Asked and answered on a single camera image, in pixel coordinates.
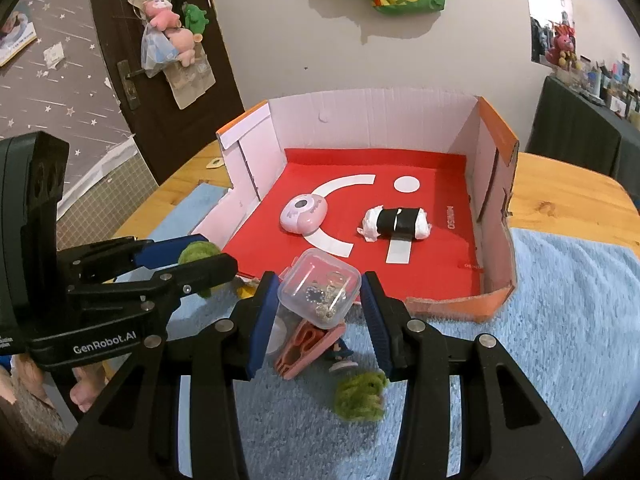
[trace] clear plastic bag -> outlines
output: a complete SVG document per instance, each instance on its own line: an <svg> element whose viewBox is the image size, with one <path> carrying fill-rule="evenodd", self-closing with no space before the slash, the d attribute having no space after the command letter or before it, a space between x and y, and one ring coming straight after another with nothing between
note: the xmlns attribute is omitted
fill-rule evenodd
<svg viewBox="0 0 640 480"><path fill-rule="evenodd" d="M150 24L146 24L140 46L140 64L148 77L155 76L163 68L176 61L178 54L180 54L178 49L162 32Z"/></svg>

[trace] blue gripper pad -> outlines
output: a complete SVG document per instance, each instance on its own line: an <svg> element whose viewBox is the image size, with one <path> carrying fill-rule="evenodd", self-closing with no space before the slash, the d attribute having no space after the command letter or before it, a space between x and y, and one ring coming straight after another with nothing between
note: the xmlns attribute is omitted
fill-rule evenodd
<svg viewBox="0 0 640 480"><path fill-rule="evenodd" d="M362 311L367 321L369 336L373 345L373 351L376 354L378 366L387 377L391 376L394 369L391 359L391 338L386 329L380 307L371 290L371 285L366 274L362 275L362 286L360 287L360 302L362 303Z"/></svg>
<svg viewBox="0 0 640 480"><path fill-rule="evenodd" d="M159 269L159 267L175 265L178 263L180 254L189 244L206 241L208 240L202 235L190 235L155 242L136 254L134 261L137 266L146 267L147 269Z"/></svg>
<svg viewBox="0 0 640 480"><path fill-rule="evenodd" d="M279 285L280 280L278 277L273 272L268 272L262 277L258 290L255 291L255 298L260 298L261 289L263 287L266 288L254 329L249 336L249 359L246 364L246 373L250 379L255 377L255 373L262 367L264 362L273 321L280 304L278 299Z"/></svg>

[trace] brown door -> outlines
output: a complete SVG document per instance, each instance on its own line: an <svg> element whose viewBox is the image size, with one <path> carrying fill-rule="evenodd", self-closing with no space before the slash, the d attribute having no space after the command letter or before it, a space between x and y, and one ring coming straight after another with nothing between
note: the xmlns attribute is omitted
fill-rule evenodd
<svg viewBox="0 0 640 480"><path fill-rule="evenodd" d="M220 126L244 111L215 10L208 0L188 2L207 11L209 25L202 46L216 83L193 104L180 110L162 73L153 78L139 75L133 82L141 105L132 111L127 105L117 63L127 59L132 70L140 68L143 23L127 0L91 0L98 40L120 108L158 184L215 140Z"/></svg>

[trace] green fuzzy toy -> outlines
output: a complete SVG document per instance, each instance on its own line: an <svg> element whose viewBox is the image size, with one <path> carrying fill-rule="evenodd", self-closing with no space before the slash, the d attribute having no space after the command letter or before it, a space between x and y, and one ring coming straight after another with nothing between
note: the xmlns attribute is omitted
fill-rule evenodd
<svg viewBox="0 0 640 480"><path fill-rule="evenodd" d="M216 244L212 244L211 242L191 242L189 245L187 245L185 250L180 253L180 257L178 258L178 265L188 264L197 260L203 260L204 258L216 256L217 254L220 254L220 249ZM211 297L211 291L218 288L218 286L207 288L206 290L201 290L198 293L198 296L206 300L207 298Z"/></svg>
<svg viewBox="0 0 640 480"><path fill-rule="evenodd" d="M187 4L184 6L184 28L188 28L194 34L203 34L209 20L204 17L206 10L200 10L198 6Z"/></svg>
<svg viewBox="0 0 640 480"><path fill-rule="evenodd" d="M350 422L382 420L382 391L388 384L382 372L365 372L343 380L335 391L335 413Z"/></svg>

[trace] gray wallpaper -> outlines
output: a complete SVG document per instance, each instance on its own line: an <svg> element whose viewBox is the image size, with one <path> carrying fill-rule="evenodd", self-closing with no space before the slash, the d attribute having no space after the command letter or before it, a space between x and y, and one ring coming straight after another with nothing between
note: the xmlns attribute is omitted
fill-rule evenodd
<svg viewBox="0 0 640 480"><path fill-rule="evenodd" d="M131 132L105 83L89 0L21 2L38 39L0 68L0 137L44 130L66 140L67 191ZM59 41L65 59L49 70L43 52Z"/></svg>

